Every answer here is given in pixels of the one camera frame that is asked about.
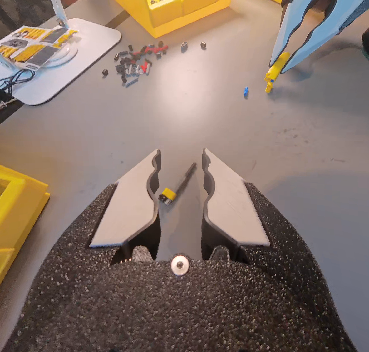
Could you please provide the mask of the grey axle pin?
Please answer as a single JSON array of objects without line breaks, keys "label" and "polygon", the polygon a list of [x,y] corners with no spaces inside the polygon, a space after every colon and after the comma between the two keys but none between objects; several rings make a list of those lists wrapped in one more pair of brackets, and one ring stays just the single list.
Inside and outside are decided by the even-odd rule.
[{"label": "grey axle pin", "polygon": [[175,189],[165,188],[163,190],[162,194],[164,194],[167,197],[167,200],[163,202],[166,206],[170,206],[176,200],[176,198],[178,198],[181,195],[196,168],[197,164],[196,162],[193,162],[190,168],[182,176]]}]

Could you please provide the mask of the grey desk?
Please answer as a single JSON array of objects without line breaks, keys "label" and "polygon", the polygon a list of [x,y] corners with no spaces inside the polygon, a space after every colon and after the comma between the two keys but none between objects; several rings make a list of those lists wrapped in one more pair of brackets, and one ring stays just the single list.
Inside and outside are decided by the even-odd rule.
[{"label": "grey desk", "polygon": [[168,53],[127,89],[113,70],[115,53],[158,40],[113,0],[79,0],[66,11],[116,26],[122,41],[54,99],[23,105],[1,124],[1,165],[48,184],[51,194],[1,285],[1,349],[59,236],[155,148],[162,155],[160,190],[174,188],[198,165],[174,206],[160,210],[158,259],[178,252],[201,259],[201,162],[208,148],[298,230],[349,336],[367,351],[369,103],[361,36],[368,12],[266,94],[281,15],[270,0],[232,0],[229,8],[165,35],[160,40]]}]

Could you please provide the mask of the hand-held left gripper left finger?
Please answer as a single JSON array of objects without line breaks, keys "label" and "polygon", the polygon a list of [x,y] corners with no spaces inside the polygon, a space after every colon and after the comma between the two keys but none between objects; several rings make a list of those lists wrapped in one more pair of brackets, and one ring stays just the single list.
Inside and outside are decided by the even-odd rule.
[{"label": "hand-held left gripper left finger", "polygon": [[90,248],[118,248],[113,257],[113,261],[118,261],[133,258],[133,250],[144,246],[156,259],[161,236],[155,197],[160,169],[161,152],[154,150],[114,183]]}]

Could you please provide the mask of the yellow curved claw piece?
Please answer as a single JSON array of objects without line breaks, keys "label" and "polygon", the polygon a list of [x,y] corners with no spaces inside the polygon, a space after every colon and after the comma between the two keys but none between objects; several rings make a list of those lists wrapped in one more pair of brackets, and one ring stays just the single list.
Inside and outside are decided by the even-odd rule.
[{"label": "yellow curved claw piece", "polygon": [[288,59],[290,57],[289,52],[283,52],[279,58],[275,61],[275,63],[269,68],[268,72],[265,75],[265,81],[269,82],[270,79],[276,79],[278,78],[282,68],[287,63]]}]

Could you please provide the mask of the yellow bin with toy vehicle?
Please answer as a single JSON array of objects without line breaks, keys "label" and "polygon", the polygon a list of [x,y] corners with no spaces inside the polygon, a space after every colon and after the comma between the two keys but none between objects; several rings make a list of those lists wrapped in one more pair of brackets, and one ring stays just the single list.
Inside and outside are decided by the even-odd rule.
[{"label": "yellow bin with toy vehicle", "polygon": [[0,282],[46,206],[48,184],[0,166]]}]

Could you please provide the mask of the pile of loose building pieces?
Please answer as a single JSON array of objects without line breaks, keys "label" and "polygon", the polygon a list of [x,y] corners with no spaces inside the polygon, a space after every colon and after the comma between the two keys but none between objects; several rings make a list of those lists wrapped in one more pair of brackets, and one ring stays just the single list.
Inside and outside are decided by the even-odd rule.
[{"label": "pile of loose building pieces", "polygon": [[157,44],[144,45],[141,48],[132,44],[126,50],[114,55],[114,67],[120,76],[124,88],[136,84],[140,77],[148,76],[153,67],[153,61],[160,60],[168,52],[169,46],[163,41]]}]

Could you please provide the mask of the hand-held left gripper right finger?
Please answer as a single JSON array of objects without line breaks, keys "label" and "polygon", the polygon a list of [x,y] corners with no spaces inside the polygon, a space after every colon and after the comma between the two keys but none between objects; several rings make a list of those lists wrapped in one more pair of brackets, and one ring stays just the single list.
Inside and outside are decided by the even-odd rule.
[{"label": "hand-held left gripper right finger", "polygon": [[267,229],[261,220],[247,182],[209,149],[202,152],[204,202],[201,223],[201,255],[210,259],[218,246],[231,260],[242,246],[270,248]]}]

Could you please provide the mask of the white book stand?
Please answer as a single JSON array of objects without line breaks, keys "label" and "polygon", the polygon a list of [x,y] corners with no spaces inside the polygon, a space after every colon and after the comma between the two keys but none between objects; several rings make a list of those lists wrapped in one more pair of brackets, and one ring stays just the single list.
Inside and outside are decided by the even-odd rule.
[{"label": "white book stand", "polygon": [[56,26],[79,30],[79,36],[73,38],[78,44],[76,56],[60,67],[39,68],[36,71],[16,68],[12,64],[8,67],[0,56],[1,92],[30,106],[51,100],[122,38],[121,33],[115,29],[80,18],[68,19],[61,0],[51,0],[51,3],[56,14]]}]

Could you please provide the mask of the yellow printed leaflet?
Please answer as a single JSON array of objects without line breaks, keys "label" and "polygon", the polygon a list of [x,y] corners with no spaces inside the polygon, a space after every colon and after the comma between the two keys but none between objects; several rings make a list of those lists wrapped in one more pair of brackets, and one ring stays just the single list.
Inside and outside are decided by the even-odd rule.
[{"label": "yellow printed leaflet", "polygon": [[56,26],[53,29],[22,26],[0,41],[1,56],[7,66],[37,71],[79,30]]}]

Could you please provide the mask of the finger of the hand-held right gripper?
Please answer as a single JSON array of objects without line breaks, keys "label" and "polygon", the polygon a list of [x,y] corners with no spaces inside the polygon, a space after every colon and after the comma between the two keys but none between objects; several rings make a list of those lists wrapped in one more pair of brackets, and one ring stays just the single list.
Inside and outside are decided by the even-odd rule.
[{"label": "finger of the hand-held right gripper", "polygon": [[334,0],[333,9],[307,36],[305,42],[290,56],[280,74],[284,74],[336,35],[342,24],[363,0]]},{"label": "finger of the hand-held right gripper", "polygon": [[300,27],[307,11],[312,7],[315,1],[316,0],[289,0],[274,44],[269,63],[270,67],[274,65],[282,54],[291,35]]}]

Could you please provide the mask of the yellow bin with small pieces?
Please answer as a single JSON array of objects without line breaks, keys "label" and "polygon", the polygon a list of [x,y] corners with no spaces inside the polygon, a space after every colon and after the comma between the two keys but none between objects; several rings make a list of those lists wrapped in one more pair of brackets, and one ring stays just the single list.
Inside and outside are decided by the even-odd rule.
[{"label": "yellow bin with small pieces", "polygon": [[231,0],[115,0],[151,36],[159,38],[229,7]]}]

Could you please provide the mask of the white round disc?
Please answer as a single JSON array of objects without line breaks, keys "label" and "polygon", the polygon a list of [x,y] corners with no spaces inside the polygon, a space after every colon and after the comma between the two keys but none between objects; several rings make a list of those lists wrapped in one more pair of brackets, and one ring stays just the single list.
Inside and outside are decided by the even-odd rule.
[{"label": "white round disc", "polygon": [[78,52],[77,40],[71,39],[65,43],[60,50],[42,65],[42,68],[60,67],[72,60]]}]

